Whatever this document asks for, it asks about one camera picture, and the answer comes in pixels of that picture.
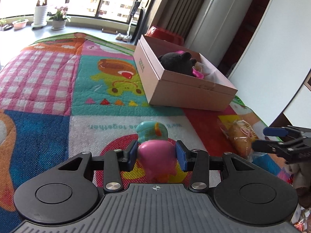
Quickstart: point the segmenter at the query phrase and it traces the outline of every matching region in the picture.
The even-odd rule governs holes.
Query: open box
[[[214,71],[216,82],[165,70],[158,58],[169,52],[188,51]],[[200,53],[160,39],[142,36],[134,60],[149,104],[223,111],[237,89]]]

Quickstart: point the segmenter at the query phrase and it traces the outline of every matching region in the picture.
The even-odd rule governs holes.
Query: gray floor
[[[42,29],[33,31],[31,26],[26,26],[24,29],[17,31],[14,31],[13,29],[5,32],[0,31],[0,64],[1,66],[6,65],[14,56],[19,53],[21,49],[31,45],[33,42],[41,38],[73,32],[83,32],[107,41],[125,43],[123,41],[116,40],[115,35],[102,33],[98,29],[67,26],[61,31],[53,31],[51,30],[51,26],[47,25]]]

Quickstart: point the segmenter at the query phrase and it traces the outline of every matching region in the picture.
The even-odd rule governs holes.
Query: quilted mat
[[[150,106],[133,51],[83,33],[37,41],[13,58],[0,72],[0,109],[0,233],[21,222],[13,204],[19,185],[82,151],[125,149],[142,121],[161,122],[171,142],[212,156],[234,152],[219,120],[244,119],[264,139],[265,124],[237,98],[221,113]],[[254,163],[289,178],[277,157]],[[169,182],[187,183],[190,174],[176,169]],[[94,175],[97,186],[102,177],[102,171]],[[125,186],[146,182],[137,162],[122,178]]]

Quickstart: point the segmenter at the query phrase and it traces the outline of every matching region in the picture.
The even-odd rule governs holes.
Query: gray ridged plate
[[[289,223],[270,227],[252,227],[236,223],[220,214],[207,195],[190,192],[182,184],[130,184],[126,191],[107,194],[98,209],[78,222],[53,227],[24,222],[15,232],[293,233],[298,231]]]

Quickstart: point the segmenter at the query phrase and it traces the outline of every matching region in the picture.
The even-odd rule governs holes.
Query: red tongue
[[[127,78],[127,79],[131,79],[132,78],[132,75],[130,73],[128,73],[128,72],[123,72],[123,73],[121,73],[121,75],[123,77]]]

